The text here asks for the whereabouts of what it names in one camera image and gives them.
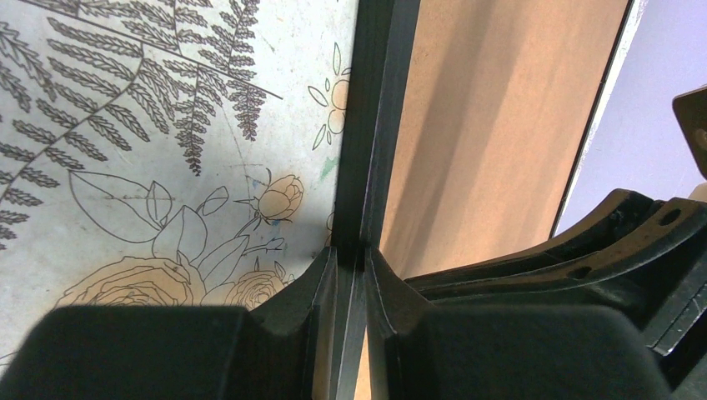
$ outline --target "rose illustration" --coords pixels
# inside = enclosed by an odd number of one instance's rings
[[[253,197],[250,200],[238,200],[236,202],[250,204],[250,207],[255,210],[255,218],[246,224],[246,227],[256,219],[263,220],[268,225],[275,221],[290,221],[289,218],[297,211],[299,204],[302,202],[304,185],[298,177],[290,174],[286,177],[281,177],[275,182],[270,182],[272,181],[270,170],[268,170],[268,174],[270,175],[268,186],[260,198]]]
[[[294,280],[294,276],[290,275],[290,279],[284,281],[285,270],[278,262],[275,262],[275,269],[260,271],[256,259],[255,271],[246,273],[236,283],[227,282],[214,288],[203,299],[202,305],[224,304],[253,310]]]
[[[343,132],[343,123],[346,119],[346,99],[348,96],[348,75],[351,73],[351,68],[341,68],[341,51],[338,44],[333,45],[332,69],[334,73],[333,81],[328,78],[324,79],[324,92],[314,86],[308,86],[309,95],[317,102],[318,105],[324,107],[328,111],[327,122],[322,125],[314,138],[312,150],[327,138],[327,143],[332,143],[332,135],[338,135]]]
[[[199,305],[205,294],[198,271],[186,262],[179,265],[166,258],[123,257],[69,288],[57,307],[78,304],[193,306]]]

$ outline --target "rosebud illustration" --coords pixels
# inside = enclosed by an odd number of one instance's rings
[[[268,170],[268,174],[270,175],[268,186],[260,198],[238,200],[236,203],[249,204],[255,210],[255,217],[265,221],[268,225],[276,221],[290,221],[289,218],[297,211],[302,202],[304,195],[302,181],[290,174],[272,182],[270,170]]]

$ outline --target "black plastic part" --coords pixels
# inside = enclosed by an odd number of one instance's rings
[[[601,307],[435,307],[367,252],[373,399],[666,399],[640,335]]]
[[[0,399],[312,398],[328,390],[335,251],[240,307],[65,307],[30,333]]]

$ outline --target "flower drawing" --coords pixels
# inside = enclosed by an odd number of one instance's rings
[[[346,99],[348,96],[348,75],[351,73],[351,68],[341,68],[341,50],[338,44],[333,45],[333,84],[328,78],[324,79],[324,91],[326,95],[314,86],[309,86],[309,95],[312,96],[318,105],[327,109],[327,122],[322,125],[314,138],[312,150],[319,147],[327,138],[327,143],[332,143],[332,135],[338,135],[343,132],[343,122],[346,119]]]
[[[249,204],[255,210],[255,218],[252,222],[262,220],[268,225],[276,221],[291,222],[289,218],[302,202],[304,185],[298,177],[289,174],[275,182],[272,181],[273,174],[268,170],[268,185],[260,198],[236,201],[236,203]]]
[[[57,307],[72,304],[196,306],[206,294],[196,268],[166,258],[123,257],[64,292]]]
[[[255,208],[256,217],[225,242],[212,243],[207,221],[218,223],[223,219],[205,217],[228,203],[225,187],[213,190],[195,208],[173,207],[174,197],[158,182],[145,187],[114,175],[71,171],[69,184],[74,200],[88,219],[124,242],[151,243],[152,257],[123,257],[100,267],[69,288],[57,307],[226,303],[252,309],[268,300],[294,276],[285,281],[286,272],[278,262],[274,272],[260,271],[257,257],[255,271],[249,268],[243,274],[242,260],[250,253],[281,251],[284,239],[272,237],[253,244],[251,236],[243,231],[256,221],[270,224],[288,220],[303,195],[303,184],[294,175],[272,182],[269,170],[268,174],[270,179],[260,199],[238,202]]]
[[[226,282],[212,290],[203,300],[203,304],[214,303],[228,306],[245,307],[252,310],[267,302],[277,292],[294,281],[290,275],[285,280],[285,270],[275,262],[275,271],[261,270],[259,260],[255,259],[255,268],[244,274],[236,283]]]

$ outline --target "leaf drawing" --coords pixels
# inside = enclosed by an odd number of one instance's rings
[[[0,153],[13,160],[29,163],[34,159],[34,153],[23,148],[0,142]]]
[[[76,148],[79,152],[86,154],[90,158],[93,158],[94,160],[98,161],[106,161],[108,158],[103,155],[102,152],[100,152],[96,146],[94,146],[91,142],[88,141],[84,136],[76,133],[76,132],[69,132],[64,136],[64,141],[68,143],[70,146]],[[83,166],[78,164],[74,165],[74,167],[71,167],[71,169],[83,169]]]
[[[54,101],[57,94],[54,92],[52,75],[44,69],[37,52],[18,36],[19,32],[11,29],[7,22],[0,22],[0,53],[13,60]]]
[[[57,137],[47,129],[35,127],[31,123],[26,123],[13,119],[13,126],[18,133],[32,139],[41,144],[52,144],[57,141]]]
[[[222,186],[211,192],[211,194],[206,197],[206,200],[197,208],[197,211],[200,209],[201,214],[206,216],[217,212],[227,201],[228,189]]]
[[[20,177],[25,181],[34,183],[41,188],[55,188],[59,186],[59,182],[57,182],[57,180],[52,179],[46,173],[39,171],[38,169],[30,167],[24,168],[20,173]]]
[[[78,10],[78,1],[76,0],[28,0],[28,2],[67,14],[74,14]]]
[[[15,232],[11,231],[9,227],[0,225],[0,239],[11,240],[15,238],[17,238]]]
[[[11,204],[17,204],[18,206],[34,207],[42,204],[42,200],[15,187],[11,187],[5,192],[3,200],[7,200]]]
[[[145,209],[148,190],[122,177],[96,172],[69,172],[74,200],[93,223],[128,243],[153,240],[159,227]]]
[[[148,134],[130,110],[116,104],[108,104],[104,109],[138,138],[142,139],[144,142],[150,141]]]
[[[238,236],[213,250],[199,264],[206,291],[217,287],[228,279],[248,246],[248,236]]]
[[[169,134],[167,121],[164,119],[162,111],[157,106],[152,95],[139,83],[133,82],[126,91],[130,97],[147,113],[155,126],[165,135]]]
[[[73,80],[74,82],[95,90],[96,92],[105,94],[106,96],[116,97],[120,94],[120,89],[114,84],[102,79],[98,75],[80,69],[69,67],[56,58],[48,57],[49,63],[52,64],[54,71],[60,73],[63,77]]]
[[[8,210],[0,210],[0,223],[12,225],[14,223],[23,223],[29,219],[27,214],[20,212],[12,212]]]
[[[86,113],[95,113],[96,110],[98,110],[98,104],[90,97],[83,96],[79,92],[74,92],[71,88],[63,86],[59,83],[55,86],[57,92],[59,92],[59,94],[63,98],[67,99],[71,104],[76,106],[76,108],[80,108]]]
[[[52,160],[53,162],[61,165],[62,167],[66,169],[73,169],[73,170],[80,170],[80,169],[85,169],[83,164],[81,164],[78,160],[75,158],[69,156],[64,152],[63,150],[59,150],[58,148],[55,147],[47,147],[44,150],[44,153],[47,154],[47,157]]]
[[[130,3],[111,2],[109,0],[93,0],[89,2],[77,2],[78,11],[94,17],[124,17],[139,18],[140,13],[134,10]]]
[[[150,218],[160,227],[164,227],[167,222],[169,212],[172,211],[172,196],[167,189],[159,183],[153,181],[148,191],[148,196],[145,198],[148,214]]]
[[[129,68],[116,61],[114,58],[104,56],[100,52],[94,52],[84,47],[74,46],[72,44],[62,43],[53,39],[47,40],[49,47],[66,54],[67,56],[86,63],[94,68],[100,69],[114,76],[129,81],[133,79],[133,73]]]
[[[13,75],[9,68],[5,67],[0,62],[0,88],[10,93],[15,100],[18,101],[18,106],[29,113],[32,99],[27,94],[27,88],[22,85],[20,79]]]
[[[177,7],[174,10],[174,18],[181,23],[192,23],[194,25],[199,25],[200,27],[208,26],[206,18],[202,17],[201,14],[195,10],[186,7]]]
[[[155,238],[153,255],[177,260],[179,252],[192,261],[203,252],[206,239],[206,224],[202,218],[191,208],[182,206]]]
[[[62,128],[72,128],[78,125],[78,120],[75,117],[72,117],[68,113],[55,108],[41,98],[37,99],[37,108],[42,110],[44,115]]]
[[[258,135],[256,121],[260,117],[260,107],[265,103],[265,92],[238,81],[229,81],[228,85],[236,89],[229,95],[228,100],[235,102],[233,109],[237,112],[238,127],[243,131],[244,138],[255,142]]]
[[[128,142],[120,136],[118,130],[106,118],[100,115],[92,115],[88,117],[88,125],[93,128],[99,135],[106,138],[110,143],[114,144],[123,151],[129,152],[132,150]]]
[[[47,18],[47,20],[55,31],[61,33],[67,38],[71,38],[94,48],[107,50],[121,56],[129,56],[133,58],[140,58],[143,56],[143,50],[139,46],[126,40],[122,40],[121,38],[83,31],[81,29],[76,29],[75,27],[69,27],[68,25],[63,24],[52,17]]]

